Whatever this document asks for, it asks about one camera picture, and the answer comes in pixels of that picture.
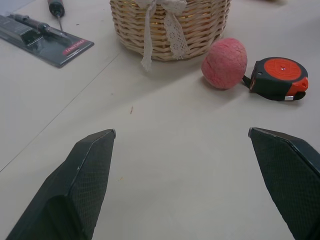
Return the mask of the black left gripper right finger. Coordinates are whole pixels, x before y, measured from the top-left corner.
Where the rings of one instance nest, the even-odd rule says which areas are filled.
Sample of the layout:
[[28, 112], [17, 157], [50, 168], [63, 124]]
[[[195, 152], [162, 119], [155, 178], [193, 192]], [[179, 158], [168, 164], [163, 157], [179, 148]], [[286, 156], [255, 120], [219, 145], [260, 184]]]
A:
[[320, 238], [320, 154], [305, 140], [252, 127], [265, 186], [296, 240]]

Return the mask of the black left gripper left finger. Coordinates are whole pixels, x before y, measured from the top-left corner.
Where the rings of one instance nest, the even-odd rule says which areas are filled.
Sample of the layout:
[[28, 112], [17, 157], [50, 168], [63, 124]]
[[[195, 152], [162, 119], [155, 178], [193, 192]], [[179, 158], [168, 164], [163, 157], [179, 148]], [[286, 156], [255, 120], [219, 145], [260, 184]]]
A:
[[106, 195], [116, 131], [78, 141], [43, 182], [8, 240], [90, 240]]

